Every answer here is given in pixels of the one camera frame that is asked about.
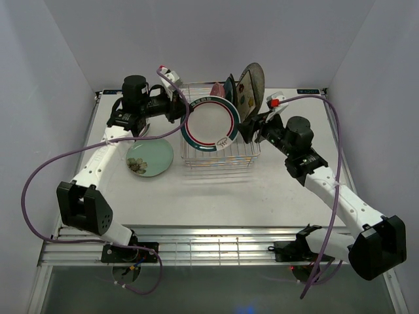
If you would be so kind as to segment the cream floral square plate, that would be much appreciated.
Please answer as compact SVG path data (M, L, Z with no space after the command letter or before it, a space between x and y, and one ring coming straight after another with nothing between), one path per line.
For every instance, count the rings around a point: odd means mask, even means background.
M255 95L249 70L241 76L236 86L236 92L238 98L237 110L243 122L255 108Z

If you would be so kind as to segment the wire dish rack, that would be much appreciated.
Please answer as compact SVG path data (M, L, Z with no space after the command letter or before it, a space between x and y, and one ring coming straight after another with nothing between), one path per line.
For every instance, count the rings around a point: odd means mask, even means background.
M189 83L183 84L181 91L191 105L198 98L210 96L211 88L212 85L209 83ZM244 143L239 132L231 146L217 152L196 150L186 143L181 134L181 157L189 167L248 167L259 157L260 153L260 146L254 143Z

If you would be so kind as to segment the speckled round plate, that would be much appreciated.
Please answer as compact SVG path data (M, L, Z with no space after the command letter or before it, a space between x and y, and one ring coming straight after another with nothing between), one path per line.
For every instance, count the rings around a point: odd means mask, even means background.
M264 71L261 65L257 62L249 64L240 75L240 81L249 73L251 77L251 84L253 89L253 95L255 96L255 108L251 111L252 115L259 113L263 102L265 79Z

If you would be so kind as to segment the pink dotted plate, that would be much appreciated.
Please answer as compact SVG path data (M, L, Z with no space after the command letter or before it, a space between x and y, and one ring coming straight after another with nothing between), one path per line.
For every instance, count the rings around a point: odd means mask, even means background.
M225 97L224 86L221 83L216 82L211 88L210 95L224 98Z

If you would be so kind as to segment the teal square plate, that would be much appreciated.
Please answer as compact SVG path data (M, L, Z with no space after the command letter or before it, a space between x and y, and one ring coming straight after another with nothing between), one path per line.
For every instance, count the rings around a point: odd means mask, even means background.
M227 99L229 102L233 103L234 101L234 87L233 87L234 81L229 77L226 79L223 88L225 92L225 99Z

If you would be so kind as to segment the mint green flower plate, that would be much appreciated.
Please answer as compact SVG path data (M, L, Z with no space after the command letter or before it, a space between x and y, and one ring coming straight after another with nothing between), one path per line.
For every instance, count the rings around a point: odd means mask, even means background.
M173 162L173 148L165 139L136 141L126 153L126 165L135 175L155 177Z

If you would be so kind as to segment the black floral square plate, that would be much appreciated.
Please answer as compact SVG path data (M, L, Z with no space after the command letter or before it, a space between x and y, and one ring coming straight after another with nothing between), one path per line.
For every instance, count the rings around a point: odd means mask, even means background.
M231 88L231 90L232 90L232 104L235 107L237 107L237 105L238 105L238 93L237 93L237 89L236 89L236 81L235 81L234 76L233 76L232 73L229 75L229 79L230 79L231 86L232 86L232 88Z

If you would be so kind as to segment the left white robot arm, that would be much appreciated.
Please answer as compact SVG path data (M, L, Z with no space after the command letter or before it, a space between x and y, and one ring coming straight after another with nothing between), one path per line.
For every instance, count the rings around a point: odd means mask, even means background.
M180 76L166 67L157 71L161 83L149 86L145 77L130 75L124 79L122 94L114 102L101 141L93 145L93 154L71 182L61 182L56 190L62 222L98 236L116 247L124 261L134 260L139 246L131 229L113 218L113 210L100 191L105 176L117 164L119 145L139 141L147 119L164 115L169 122L191 111L181 93Z

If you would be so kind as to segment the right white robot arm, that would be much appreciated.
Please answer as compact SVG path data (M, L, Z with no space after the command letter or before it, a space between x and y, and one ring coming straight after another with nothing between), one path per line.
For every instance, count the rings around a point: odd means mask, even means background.
M370 281L407 259L405 223L373 209L338 183L337 174L312 148L314 132L306 118L294 116L283 123L277 114L259 114L239 124L238 131L245 142L267 141L282 152L290 176L321 199L350 231L344 235L308 225L294 241L273 248L282 260L303 261L324 254L349 263Z

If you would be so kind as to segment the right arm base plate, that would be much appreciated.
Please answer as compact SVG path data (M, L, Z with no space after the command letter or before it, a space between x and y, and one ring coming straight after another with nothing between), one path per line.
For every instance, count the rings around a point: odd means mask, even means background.
M275 241L268 247L276 262L315 262L318 253L313 253L307 244L294 241Z

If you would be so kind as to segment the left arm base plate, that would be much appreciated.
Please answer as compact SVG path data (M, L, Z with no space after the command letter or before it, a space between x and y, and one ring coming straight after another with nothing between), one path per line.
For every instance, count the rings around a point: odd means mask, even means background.
M147 250L133 250L116 247L113 245L105 245L102 250L100 261L102 263L131 263L143 261L143 263L157 263L157 257Z

